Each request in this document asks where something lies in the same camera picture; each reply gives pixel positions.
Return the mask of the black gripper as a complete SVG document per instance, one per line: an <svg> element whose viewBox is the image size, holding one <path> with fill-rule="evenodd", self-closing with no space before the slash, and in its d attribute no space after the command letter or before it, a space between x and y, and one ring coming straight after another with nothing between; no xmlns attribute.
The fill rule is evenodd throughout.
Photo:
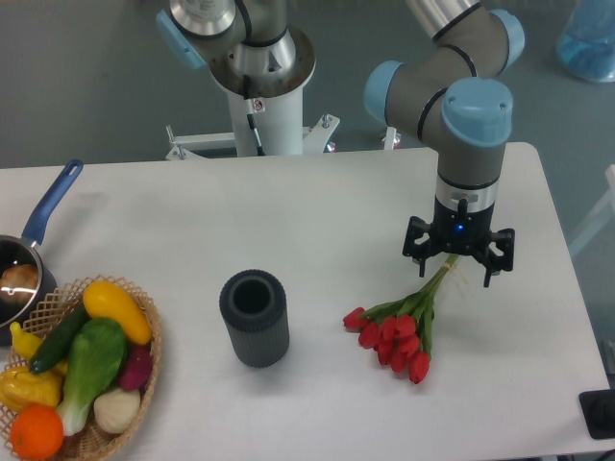
<svg viewBox="0 0 615 461"><path fill-rule="evenodd" d="M448 208L434 200L432 223L411 216L406 228L402 254L418 265L419 276L426 273L426 262L433 254L473 254L484 269L483 286L500 272L511 272L514 265L515 230L490 230L494 205L480 211L463 206Z"/></svg>

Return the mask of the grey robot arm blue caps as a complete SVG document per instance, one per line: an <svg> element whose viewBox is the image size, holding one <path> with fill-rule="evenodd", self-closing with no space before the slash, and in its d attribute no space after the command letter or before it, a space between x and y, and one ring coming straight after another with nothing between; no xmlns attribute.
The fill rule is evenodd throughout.
<svg viewBox="0 0 615 461"><path fill-rule="evenodd" d="M525 46L512 14L478 1L412 1L435 44L421 64L377 66L363 92L366 110L438 154L433 218L411 217L403 246L417 264L441 253L468 255L487 276L513 268L515 233L491 219L513 98L498 81ZM226 92L242 157L292 156L308 145L303 89L315 68L308 37L283 1L171 1L156 18L186 67L207 67Z"/></svg>

